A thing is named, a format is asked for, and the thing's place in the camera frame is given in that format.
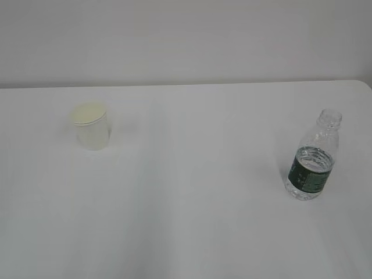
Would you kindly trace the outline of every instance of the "white table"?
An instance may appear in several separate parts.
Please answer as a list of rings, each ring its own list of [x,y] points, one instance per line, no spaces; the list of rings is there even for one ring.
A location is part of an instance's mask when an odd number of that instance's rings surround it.
[[[68,114],[107,103],[109,147]],[[284,189],[322,108],[324,192]],[[1,279],[372,278],[372,91],[359,81],[0,90]]]

